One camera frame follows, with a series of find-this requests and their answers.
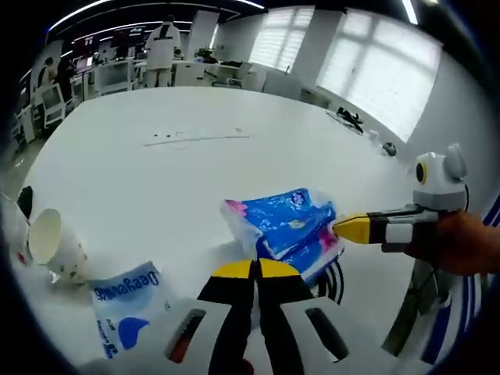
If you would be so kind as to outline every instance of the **paper cup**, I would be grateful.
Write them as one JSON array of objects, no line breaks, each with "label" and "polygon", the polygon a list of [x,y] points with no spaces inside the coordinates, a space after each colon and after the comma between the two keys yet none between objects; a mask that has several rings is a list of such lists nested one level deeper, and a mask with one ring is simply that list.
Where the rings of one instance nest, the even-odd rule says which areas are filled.
[{"label": "paper cup", "polygon": [[46,209],[31,225],[28,238],[33,260],[75,284],[84,283],[87,256],[75,233],[55,209]]}]

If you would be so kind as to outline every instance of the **white table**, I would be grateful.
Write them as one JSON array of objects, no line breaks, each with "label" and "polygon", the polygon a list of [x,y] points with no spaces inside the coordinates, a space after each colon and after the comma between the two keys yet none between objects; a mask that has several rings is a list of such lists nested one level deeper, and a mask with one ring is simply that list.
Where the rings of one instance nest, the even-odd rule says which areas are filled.
[{"label": "white table", "polygon": [[[143,146],[168,124],[238,126],[254,135]],[[25,185],[34,189],[32,219],[52,207],[76,229],[92,276],[111,277],[152,260],[177,297],[192,298],[215,268],[243,256],[219,213],[224,198],[308,187],[330,193],[346,214],[412,200],[404,168],[324,109],[210,87],[129,91],[84,102],[48,139]],[[376,245],[348,244],[341,266],[342,306],[382,344],[413,260],[383,254]],[[72,363],[103,356],[84,287],[53,291],[38,266],[18,274],[40,324]]]}]

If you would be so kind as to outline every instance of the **black cable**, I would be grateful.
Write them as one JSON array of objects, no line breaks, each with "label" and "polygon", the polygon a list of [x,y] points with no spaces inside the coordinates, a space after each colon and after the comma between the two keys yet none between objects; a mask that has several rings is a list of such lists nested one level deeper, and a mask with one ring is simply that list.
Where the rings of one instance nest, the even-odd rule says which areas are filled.
[{"label": "black cable", "polygon": [[466,208],[464,209],[465,212],[469,211],[469,187],[466,184]]}]

